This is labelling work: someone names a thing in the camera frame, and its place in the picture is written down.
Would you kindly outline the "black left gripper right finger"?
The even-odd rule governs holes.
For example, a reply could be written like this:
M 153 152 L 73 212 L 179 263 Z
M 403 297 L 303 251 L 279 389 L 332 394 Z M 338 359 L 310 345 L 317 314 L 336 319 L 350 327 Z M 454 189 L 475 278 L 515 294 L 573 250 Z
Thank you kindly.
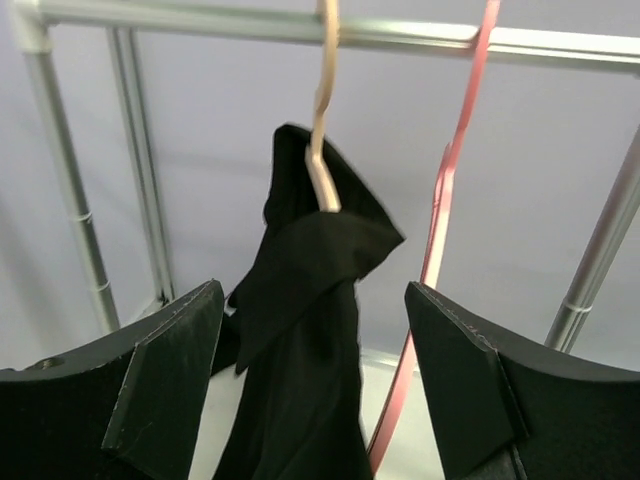
M 448 479 L 635 479 L 639 375 L 492 323 L 419 283 L 405 292 Z

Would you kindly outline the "black shirt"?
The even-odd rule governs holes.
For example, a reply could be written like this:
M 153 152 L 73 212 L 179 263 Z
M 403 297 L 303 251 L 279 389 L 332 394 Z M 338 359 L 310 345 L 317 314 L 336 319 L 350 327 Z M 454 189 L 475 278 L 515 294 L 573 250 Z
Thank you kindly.
M 228 298 L 213 371 L 245 378 L 218 479 L 368 479 L 360 424 L 355 285 L 403 241 L 382 203 L 340 152 L 323 149 L 342 204 L 318 208 L 309 131 L 273 135 L 266 230 Z

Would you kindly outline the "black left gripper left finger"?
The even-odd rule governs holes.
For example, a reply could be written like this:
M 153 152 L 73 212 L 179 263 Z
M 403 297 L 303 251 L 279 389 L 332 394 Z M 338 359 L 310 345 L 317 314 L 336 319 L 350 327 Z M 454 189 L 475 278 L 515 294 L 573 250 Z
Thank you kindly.
M 2 370 L 2 478 L 187 478 L 223 305 L 210 280 L 114 333 Z

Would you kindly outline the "pink plastic hanger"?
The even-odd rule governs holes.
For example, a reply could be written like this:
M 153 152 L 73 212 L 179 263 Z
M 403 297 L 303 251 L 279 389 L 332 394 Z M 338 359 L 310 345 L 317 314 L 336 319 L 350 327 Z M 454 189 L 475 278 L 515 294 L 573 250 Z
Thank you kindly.
M 490 36 L 497 23 L 500 6 L 500 0 L 486 2 L 483 21 L 473 37 L 473 60 L 464 101 L 452 140 L 445 147 L 434 186 L 431 223 L 420 275 L 420 282 L 431 288 L 437 285 L 439 278 L 448 234 L 457 164 L 474 111 L 488 59 Z M 374 473 L 379 470 L 391 443 L 416 363 L 413 337 L 408 334 L 383 409 L 369 442 L 368 456 Z

